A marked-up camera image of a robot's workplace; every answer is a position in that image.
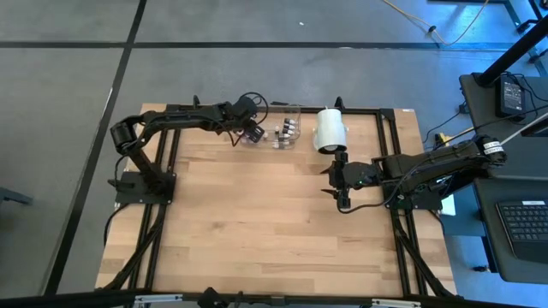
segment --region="black desk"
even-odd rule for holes
[[[548,264],[524,261],[514,256],[495,208],[495,203],[503,200],[546,199],[548,183],[478,179],[474,186],[500,276],[505,281],[548,283]]]
[[[494,114],[495,89],[478,86],[472,75],[463,75],[460,81],[474,125],[478,126],[497,119]],[[531,77],[527,78],[527,81],[537,95],[548,98],[547,79]],[[526,95],[526,98],[526,108],[531,108],[529,96]],[[537,107],[546,104],[538,100],[535,103]],[[526,122],[533,118],[534,113],[528,115]],[[483,127],[476,133],[488,134],[502,141],[520,127],[509,121],[501,121]],[[539,180],[542,178],[539,175],[545,175],[548,179],[548,166],[545,163],[548,156],[548,139],[518,136],[503,148],[508,154],[506,165],[491,172],[493,179],[474,181],[474,190],[487,229],[494,262],[505,281],[548,284],[548,264],[524,261],[514,256],[495,209],[495,203],[501,200],[548,198],[548,181],[524,180],[526,177]]]
[[[460,78],[462,94],[468,103],[472,123],[474,126],[481,125],[488,121],[499,119],[495,116],[495,88],[483,88],[476,84],[472,75],[463,75]],[[541,98],[548,98],[548,78],[527,77],[527,81]],[[528,110],[533,108],[531,99],[526,93],[525,105]],[[548,104],[535,98],[537,107]],[[548,112],[548,108],[539,111],[539,116]],[[527,115],[524,122],[534,119],[534,112]],[[500,141],[510,136],[521,126],[510,121],[501,121],[480,128],[477,134],[486,134],[496,137]],[[500,179],[527,179],[548,181],[548,139],[539,137],[516,136],[503,146],[508,154],[506,165],[500,169],[492,169],[491,176]]]

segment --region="table leg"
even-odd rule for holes
[[[0,187],[0,203],[2,203],[2,201],[15,201],[20,204],[30,204],[33,199],[24,194]]]
[[[493,250],[491,248],[491,242],[487,236],[481,237],[481,242],[485,249],[485,255],[487,256],[487,266],[491,273],[498,273],[497,264],[495,263],[495,257],[493,256]]]
[[[543,55],[546,54],[546,52],[548,52],[548,49],[545,49],[544,51],[542,51],[541,53],[539,53],[537,56],[531,56],[529,58],[529,60],[527,60],[529,63],[535,63],[537,62],[537,60],[539,60]]]

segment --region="white sticker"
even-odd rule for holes
[[[491,149],[486,149],[485,151],[483,151],[486,155],[489,155],[489,154],[492,154],[492,153],[495,153],[495,152],[498,152],[498,151],[504,151],[503,150],[503,147],[502,146],[495,146],[495,147],[492,147]]]
[[[523,205],[546,205],[544,201],[521,201]]]
[[[493,141],[483,145],[484,149],[489,149],[490,147],[493,147],[493,146],[500,146],[500,142]]]

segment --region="yellow cable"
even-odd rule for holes
[[[416,21],[420,21],[422,22],[423,24],[427,25],[429,28],[432,27],[431,24],[429,24],[428,22],[422,20],[421,18],[417,17],[417,16],[414,16],[414,15],[411,15],[411,14],[408,14],[406,12],[404,12],[403,10],[401,10],[400,8],[398,8],[396,5],[390,3],[388,0],[383,0],[384,3],[390,5],[393,9],[395,9],[396,11],[402,13],[403,15],[406,15],[407,17],[409,18],[412,18]],[[442,38],[441,35],[439,35],[438,33],[438,30],[434,29],[434,34],[436,34],[439,38],[440,41],[442,41],[442,44],[446,45],[446,46],[451,46],[453,45],[454,43],[458,42],[459,40],[462,39],[462,37],[464,36],[464,34],[468,31],[468,29],[470,29],[470,27],[474,24],[474,22],[478,19],[478,17],[480,17],[480,14],[481,12],[483,11],[483,9],[485,9],[485,7],[487,6],[487,4],[489,3],[489,0],[485,0],[485,2],[483,3],[483,6],[481,7],[481,9],[479,10],[478,14],[474,17],[474,19],[472,20],[472,22],[470,22],[470,24],[468,25],[468,27],[466,28],[466,30],[464,30],[464,32],[461,34],[461,36],[459,36],[453,43],[447,43],[445,42],[445,40]]]

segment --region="cable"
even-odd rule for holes
[[[402,9],[398,8],[396,5],[390,3],[388,0],[383,0],[384,3],[390,5],[393,9],[395,9],[396,11],[402,13],[403,15],[411,18],[411,19],[414,19],[416,21],[420,21],[422,22],[423,24],[427,25],[429,28],[428,28],[428,32],[429,33],[432,33],[434,32],[434,34],[436,34],[436,36],[438,36],[439,40],[442,42],[442,44],[446,45],[446,46],[451,46],[453,45],[454,43],[458,42],[459,40],[462,39],[462,37],[464,36],[464,34],[466,34],[466,32],[470,29],[470,27],[476,22],[476,20],[478,19],[478,17],[480,17],[480,14],[481,12],[483,12],[483,10],[485,9],[485,7],[487,6],[487,4],[489,3],[489,0],[485,0],[485,2],[483,3],[483,6],[481,7],[481,9],[479,9],[479,12],[478,14],[474,17],[474,19],[472,20],[472,22],[470,22],[470,24],[468,25],[468,27],[466,27],[466,29],[464,30],[464,32],[452,43],[447,43],[445,42],[444,38],[442,38],[441,35],[439,35],[438,33],[438,30],[436,30],[436,26],[433,26],[431,24],[429,24],[428,22],[422,20],[421,18],[417,17],[417,16],[414,16],[414,15],[411,15],[411,14],[408,14],[406,13],[405,11],[403,11]]]
[[[448,142],[450,142],[450,141],[453,141],[454,139],[457,139],[457,138],[461,137],[463,134],[470,133],[470,132],[473,131],[473,130],[478,130],[478,129],[482,128],[482,127],[486,127],[487,125],[491,125],[491,124],[493,124],[493,123],[497,123],[497,122],[500,122],[500,121],[505,121],[505,120],[508,120],[508,119],[513,118],[513,117],[515,117],[515,116],[523,116],[523,115],[529,114],[529,113],[531,113],[531,112],[535,112],[535,111],[538,111],[538,110],[542,110],[542,109],[544,109],[544,108],[548,108],[548,104],[547,104],[547,105],[544,105],[544,106],[542,106],[542,107],[535,108],[535,109],[533,109],[533,110],[524,111],[524,112],[521,112],[521,113],[519,113],[519,114],[509,115],[509,116],[505,116],[504,118],[500,118],[500,119],[496,119],[496,120],[493,120],[493,121],[489,121],[489,122],[484,123],[484,124],[481,124],[481,125],[479,125],[479,126],[477,126],[477,127],[471,127],[471,128],[469,128],[469,129],[465,130],[464,132],[457,134],[455,137],[453,137],[453,138],[451,138],[451,139],[449,139],[449,140],[446,140],[446,141],[440,143],[438,146],[434,147],[434,150],[439,149],[440,147],[442,147],[442,145],[445,145],[446,143],[448,143]]]
[[[458,154],[460,153],[461,151],[464,151],[466,150],[471,144],[461,148],[459,151],[457,152],[450,152],[450,153],[447,153],[447,154],[443,154],[443,155],[440,155],[439,157],[436,157],[436,159],[439,159],[441,157],[447,157],[447,156],[451,156],[451,155],[455,155],[455,154]],[[458,160],[461,160],[463,158],[467,158],[467,157],[458,157],[456,159],[456,161]],[[379,206],[383,206],[383,205],[386,205],[388,204],[395,196],[396,196],[396,193],[397,191],[399,190],[399,188],[402,186],[403,184],[403,181],[405,181],[405,179],[407,179],[418,167],[420,167],[420,165],[422,165],[423,163],[426,163],[426,162],[430,162],[432,160],[431,157],[427,157],[425,158],[424,160],[418,162],[417,164],[415,164],[396,184],[396,186],[394,187],[394,190],[390,193],[390,196],[385,200],[385,201],[382,201],[380,203],[377,203],[377,204],[362,204],[362,205],[359,205],[359,206],[356,206],[355,208],[351,209],[351,210],[342,210],[340,209],[338,206],[337,206],[337,210],[342,213],[342,214],[350,214],[350,213],[353,213],[359,209],[363,209],[363,208],[366,208],[366,207],[379,207]]]
[[[523,81],[525,81],[525,83],[527,84],[527,86],[529,87],[529,89],[531,90],[531,92],[533,93],[533,95],[538,99],[538,100],[541,100],[543,102],[548,102],[548,99],[546,98],[540,98],[537,93],[535,93],[535,91],[533,90],[533,87],[529,84],[529,81],[527,81],[527,79],[525,78],[525,75],[524,74],[512,74],[511,72],[505,72],[506,74],[511,74],[511,75],[514,75],[514,76],[521,76],[521,78],[523,79]]]
[[[456,113],[456,115],[453,115],[451,118],[449,118],[447,121],[439,124],[438,126],[432,128],[431,130],[429,130],[428,132],[426,132],[426,138],[424,140],[422,140],[422,144],[425,144],[427,141],[428,141],[428,135],[434,130],[434,129],[437,129],[437,128],[440,128],[442,127],[443,125],[447,124],[449,121],[455,119],[458,115],[461,114],[461,111],[459,110],[459,112]]]
[[[428,210],[428,211],[430,212],[430,214],[432,214],[432,216],[434,216],[434,218],[436,218],[439,221],[439,224],[442,226],[442,231],[445,234],[445,226],[444,226],[444,222],[442,222],[441,217],[438,216],[438,214],[436,214],[434,210]]]
[[[112,214],[110,214],[109,219],[107,219],[106,224],[104,225],[104,232],[103,232],[103,245],[106,246],[106,239],[109,235],[109,228],[110,228],[110,222],[112,221],[112,218],[118,214],[121,210],[125,209],[129,204],[120,204],[120,207],[117,208]]]
[[[403,214],[403,215],[402,215],[402,214],[399,214],[399,213],[398,213],[397,215],[398,215],[399,217],[407,217],[407,216],[411,215],[412,213],[413,213],[413,209],[411,209],[407,214]]]
[[[262,123],[264,120],[266,120],[266,117],[268,116],[268,102],[266,101],[266,98],[264,96],[262,96],[260,93],[257,93],[257,92],[246,92],[246,93],[243,93],[242,95],[240,95],[240,98],[243,98],[243,97],[246,97],[248,95],[255,95],[255,98],[260,98],[261,99],[261,102],[264,102],[265,103],[265,106],[266,106],[266,110],[265,110],[265,116],[263,116],[263,118],[257,122],[257,125],[259,125],[260,123]]]
[[[118,167],[122,160],[126,157],[127,155],[122,155],[120,158],[118,158],[116,164],[114,165],[114,188],[118,188]]]
[[[193,115],[193,116],[200,117],[200,118],[202,118],[202,119],[206,119],[206,120],[212,121],[212,122],[214,122],[215,124],[217,124],[218,126],[220,126],[220,127],[224,130],[224,132],[226,132],[226,133],[229,135],[229,137],[230,137],[230,143],[232,144],[232,146],[233,146],[233,147],[236,146],[236,143],[234,142],[234,137],[232,137],[232,133],[230,133],[230,130],[229,130],[228,128],[226,128],[226,127],[224,126],[223,123],[221,123],[220,121],[217,121],[217,120],[215,120],[215,119],[213,119],[213,118],[211,118],[211,117],[208,117],[208,116],[203,116],[203,115]]]
[[[255,101],[255,98],[260,99],[260,101],[258,103],[255,103],[256,105],[259,105],[261,103],[265,103],[265,106],[266,106],[265,116],[263,116],[263,118],[260,121],[257,122],[257,125],[259,125],[260,123],[265,121],[266,117],[268,116],[268,102],[266,101],[266,98],[258,92],[246,92],[246,93],[243,93],[242,95],[240,95],[240,98],[246,97],[248,95],[254,95],[255,96],[254,98],[251,98],[253,101]],[[242,133],[240,136],[238,136],[238,138],[236,139],[236,142],[232,146],[238,145],[238,142],[240,142],[240,139],[243,136],[244,136],[244,133]]]

